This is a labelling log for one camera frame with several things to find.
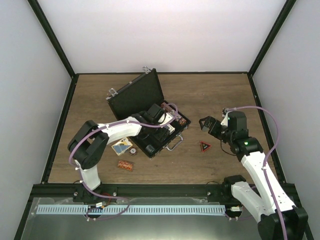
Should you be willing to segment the red black triangular card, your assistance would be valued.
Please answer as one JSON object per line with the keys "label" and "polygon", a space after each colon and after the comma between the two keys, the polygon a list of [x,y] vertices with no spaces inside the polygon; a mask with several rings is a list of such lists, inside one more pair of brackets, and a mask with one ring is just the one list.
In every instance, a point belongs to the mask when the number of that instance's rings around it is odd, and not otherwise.
{"label": "red black triangular card", "polygon": [[199,143],[200,143],[200,149],[201,149],[202,153],[206,152],[207,150],[209,150],[212,147],[211,144],[209,144],[205,141],[200,141]]}

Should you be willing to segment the white playing card deck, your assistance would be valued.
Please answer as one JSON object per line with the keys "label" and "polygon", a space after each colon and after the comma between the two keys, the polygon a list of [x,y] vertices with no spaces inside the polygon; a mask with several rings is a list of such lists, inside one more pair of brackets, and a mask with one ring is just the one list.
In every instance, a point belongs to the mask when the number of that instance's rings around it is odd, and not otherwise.
{"label": "white playing card deck", "polygon": [[175,128],[171,125],[171,124],[168,124],[169,121],[171,121],[173,119],[173,115],[171,115],[170,113],[166,113],[165,115],[165,119],[164,119],[164,122],[162,123],[163,125],[167,124],[165,126],[165,128],[167,130],[169,130],[169,133],[172,134],[174,131],[175,131]]}

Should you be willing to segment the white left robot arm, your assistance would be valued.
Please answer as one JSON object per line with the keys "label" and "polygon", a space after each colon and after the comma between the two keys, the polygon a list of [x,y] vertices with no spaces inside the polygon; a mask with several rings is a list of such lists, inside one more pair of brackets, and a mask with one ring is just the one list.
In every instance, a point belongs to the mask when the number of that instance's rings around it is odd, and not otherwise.
{"label": "white left robot arm", "polygon": [[98,174],[98,163],[108,144],[126,137],[135,137],[142,129],[164,128],[178,116],[178,108],[174,103],[174,115],[166,123],[151,123],[142,113],[135,113],[123,120],[96,124],[87,121],[68,144],[69,164],[80,173],[80,183],[85,187],[84,195],[89,201],[97,202],[102,196],[101,180]]}

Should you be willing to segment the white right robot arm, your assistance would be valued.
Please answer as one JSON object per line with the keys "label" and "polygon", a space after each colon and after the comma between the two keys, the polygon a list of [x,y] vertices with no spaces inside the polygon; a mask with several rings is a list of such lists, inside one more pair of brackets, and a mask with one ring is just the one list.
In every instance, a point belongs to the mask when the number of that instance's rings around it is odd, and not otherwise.
{"label": "white right robot arm", "polygon": [[226,177],[222,184],[223,198],[240,201],[256,220],[261,239],[301,240],[308,214],[281,187],[268,164],[269,156],[259,141],[249,135],[245,113],[241,108],[226,108],[222,116],[221,121],[211,116],[201,118],[200,128],[229,145],[256,187],[253,190],[241,175]]}

